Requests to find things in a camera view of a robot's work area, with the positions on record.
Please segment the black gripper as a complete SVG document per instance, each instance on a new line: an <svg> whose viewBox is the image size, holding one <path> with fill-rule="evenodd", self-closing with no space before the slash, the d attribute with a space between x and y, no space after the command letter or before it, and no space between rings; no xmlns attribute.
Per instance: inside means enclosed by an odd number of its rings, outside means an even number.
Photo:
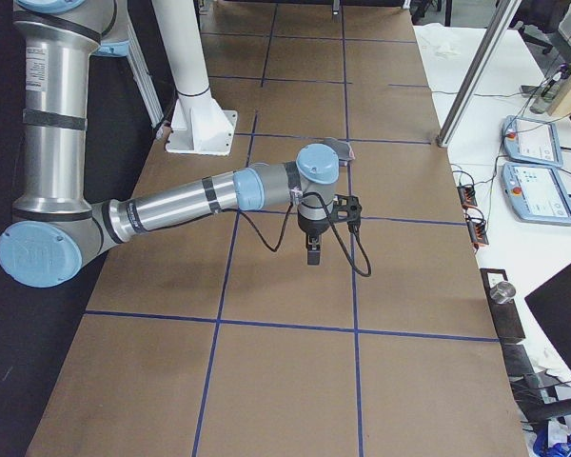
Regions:
<svg viewBox="0 0 571 457"><path fill-rule="evenodd" d="M309 266L319 266L321 262L321 236L329 229L328 219L311 220L304 216L299 216L298 226L305 233L307 264Z"/></svg>

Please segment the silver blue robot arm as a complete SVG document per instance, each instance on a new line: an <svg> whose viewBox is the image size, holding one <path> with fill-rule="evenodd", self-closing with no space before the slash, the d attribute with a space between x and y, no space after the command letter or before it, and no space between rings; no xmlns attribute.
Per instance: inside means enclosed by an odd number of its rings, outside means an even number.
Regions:
<svg viewBox="0 0 571 457"><path fill-rule="evenodd" d="M89 59L119 55L131 36L124 1L17 1L26 41L25 189L0 236L0 265L34 288L60 285L138 234L230 210L289 203L311 245L336 215L339 166L350 145L308 145L292 162L250 167L127 201L84 196Z"/></svg>

